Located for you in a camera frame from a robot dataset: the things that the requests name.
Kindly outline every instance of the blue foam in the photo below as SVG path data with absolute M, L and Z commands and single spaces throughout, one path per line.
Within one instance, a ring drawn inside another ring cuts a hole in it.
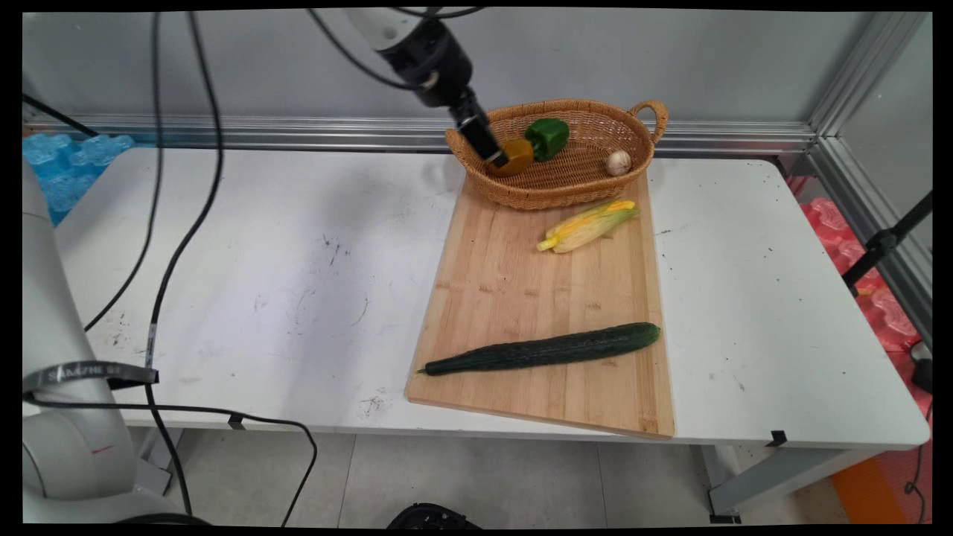
M 53 225 L 63 221 L 112 161 L 133 146 L 135 142 L 127 135 L 101 134 L 81 143 L 67 134 L 24 138 L 23 156 L 40 179 Z

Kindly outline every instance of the ear of corn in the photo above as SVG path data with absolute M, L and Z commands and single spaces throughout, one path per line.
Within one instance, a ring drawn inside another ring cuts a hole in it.
M 640 210 L 632 201 L 613 199 L 561 221 L 546 232 L 546 239 L 537 244 L 539 251 L 552 248 L 556 253 L 573 251 L 579 246 L 608 233 Z

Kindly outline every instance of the gray floor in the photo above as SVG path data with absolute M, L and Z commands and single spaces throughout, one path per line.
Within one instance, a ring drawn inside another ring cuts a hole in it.
M 318 461 L 290 526 L 382 528 L 436 503 L 484 528 L 709 526 L 695 447 L 317 434 Z M 179 444 L 195 515 L 277 526 L 311 447 L 294 432 L 187 430 Z M 766 449 L 738 449 L 742 466 Z M 177 483 L 167 496 L 181 504 Z M 828 480 L 741 511 L 746 525 L 847 523 Z

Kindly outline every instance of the cucumber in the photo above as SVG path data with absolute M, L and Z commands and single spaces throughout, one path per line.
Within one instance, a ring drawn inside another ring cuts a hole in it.
M 635 352 L 658 339 L 658 326 L 651 322 L 636 322 L 552 339 L 484 346 L 445 360 L 431 361 L 417 372 L 441 376 L 471 370 L 507 370 L 600 360 Z

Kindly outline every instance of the wooden cutting board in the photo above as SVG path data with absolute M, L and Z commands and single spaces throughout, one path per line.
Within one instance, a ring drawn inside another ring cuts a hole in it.
M 521 370 L 433 378 L 412 372 L 408 400 L 671 438 L 675 416 L 646 175 L 621 197 L 635 201 L 641 214 L 572 253 L 540 253 L 536 243 L 546 229 L 598 202 L 518 211 L 480 196 L 467 181 L 456 204 L 412 370 L 488 344 L 546 339 L 635 321 L 662 328 L 655 344 L 604 360 Z

